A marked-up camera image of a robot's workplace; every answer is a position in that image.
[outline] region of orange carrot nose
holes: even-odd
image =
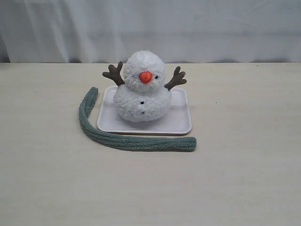
[[[139,75],[140,81],[143,83],[148,83],[151,81],[152,74],[150,72],[142,72]]]

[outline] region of wooden table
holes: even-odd
[[[196,151],[90,140],[106,64],[0,64],[0,225],[299,226],[301,64],[182,64]],[[176,65],[167,65],[170,79]]]

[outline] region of white tray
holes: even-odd
[[[117,86],[108,87],[103,94],[103,101],[97,120],[98,129],[118,134],[140,135],[185,135],[192,129],[187,94],[183,89],[173,88],[172,102],[164,117],[154,121],[129,122],[116,112],[113,97]]]

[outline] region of snowman plush toy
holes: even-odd
[[[120,76],[122,62],[117,68],[109,65],[109,72],[103,76],[113,80],[118,86],[114,95],[117,113],[126,121],[153,121],[163,117],[170,108],[170,90],[185,84],[185,72],[176,67],[171,81],[165,84],[164,62],[150,51],[135,52],[127,61],[123,77]]]

